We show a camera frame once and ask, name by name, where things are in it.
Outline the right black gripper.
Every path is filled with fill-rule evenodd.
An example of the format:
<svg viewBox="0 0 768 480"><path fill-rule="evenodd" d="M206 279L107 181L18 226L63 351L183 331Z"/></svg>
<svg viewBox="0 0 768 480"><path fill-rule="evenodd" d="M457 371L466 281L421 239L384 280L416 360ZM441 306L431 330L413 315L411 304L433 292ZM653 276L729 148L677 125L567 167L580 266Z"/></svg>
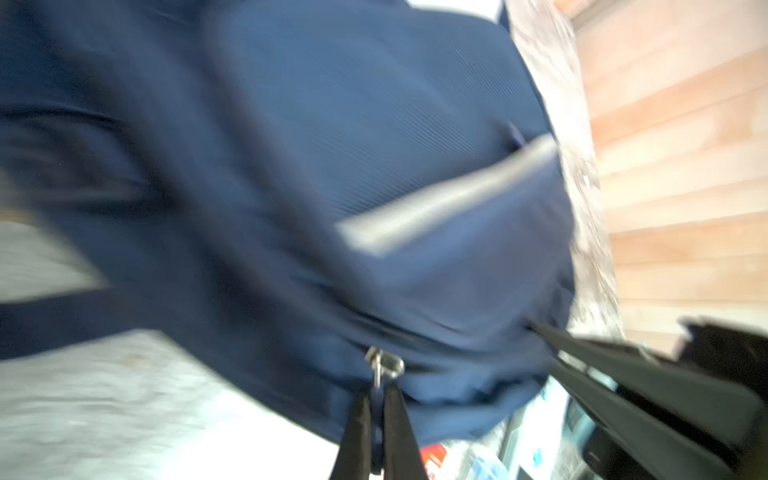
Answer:
<svg viewBox="0 0 768 480"><path fill-rule="evenodd" d="M612 344L530 325L556 351L618 384L613 392L560 360L552 371L595 420L582 458L597 477L766 478L766 336L711 322L686 328L680 356L653 363Z"/></svg>

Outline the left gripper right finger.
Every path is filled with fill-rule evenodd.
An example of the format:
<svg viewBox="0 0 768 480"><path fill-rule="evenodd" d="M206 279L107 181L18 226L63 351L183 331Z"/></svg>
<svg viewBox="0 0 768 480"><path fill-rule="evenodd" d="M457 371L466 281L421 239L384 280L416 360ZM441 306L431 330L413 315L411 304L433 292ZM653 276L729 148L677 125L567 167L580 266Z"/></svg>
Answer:
<svg viewBox="0 0 768 480"><path fill-rule="evenodd" d="M402 392L396 384L384 389L383 473L385 480L427 480Z"/></svg>

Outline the navy blue student backpack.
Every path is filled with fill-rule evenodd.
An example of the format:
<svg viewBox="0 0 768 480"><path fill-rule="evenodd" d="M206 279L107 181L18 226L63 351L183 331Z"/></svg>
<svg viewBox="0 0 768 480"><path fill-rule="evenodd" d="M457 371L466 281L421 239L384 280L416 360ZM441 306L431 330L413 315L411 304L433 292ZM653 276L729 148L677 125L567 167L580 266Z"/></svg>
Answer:
<svg viewBox="0 0 768 480"><path fill-rule="evenodd" d="M1 307L13 359L159 330L341 439L377 347L416 439L535 397L574 229L509 28L405 1L5 1L1 165L107 281Z"/></svg>

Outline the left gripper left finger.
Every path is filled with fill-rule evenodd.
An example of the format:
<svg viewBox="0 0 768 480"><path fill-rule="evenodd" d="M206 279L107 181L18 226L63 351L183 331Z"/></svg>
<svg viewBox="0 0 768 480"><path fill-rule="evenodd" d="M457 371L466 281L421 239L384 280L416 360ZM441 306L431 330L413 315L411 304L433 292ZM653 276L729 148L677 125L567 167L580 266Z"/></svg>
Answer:
<svg viewBox="0 0 768 480"><path fill-rule="evenodd" d="M369 389L353 402L330 480L368 480L372 473L372 407Z"/></svg>

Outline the red snack box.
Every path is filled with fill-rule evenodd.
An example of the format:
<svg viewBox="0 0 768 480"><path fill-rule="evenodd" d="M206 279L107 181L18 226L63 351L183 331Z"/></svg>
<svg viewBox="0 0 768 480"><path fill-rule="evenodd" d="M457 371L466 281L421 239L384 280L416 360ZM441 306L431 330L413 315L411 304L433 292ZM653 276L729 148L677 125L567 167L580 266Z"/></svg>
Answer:
<svg viewBox="0 0 768 480"><path fill-rule="evenodd" d="M429 480L440 478L447 453L446 447L442 444L420 449L421 460Z"/></svg>

